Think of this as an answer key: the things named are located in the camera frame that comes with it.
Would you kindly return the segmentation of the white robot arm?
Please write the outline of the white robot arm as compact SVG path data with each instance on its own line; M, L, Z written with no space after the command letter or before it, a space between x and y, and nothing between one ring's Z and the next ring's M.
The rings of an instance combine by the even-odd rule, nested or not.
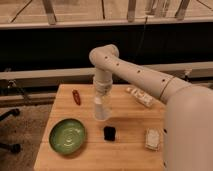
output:
M117 75L166 105L164 171L213 171L213 90L126 62L113 44L91 50L89 59L98 92L107 93Z

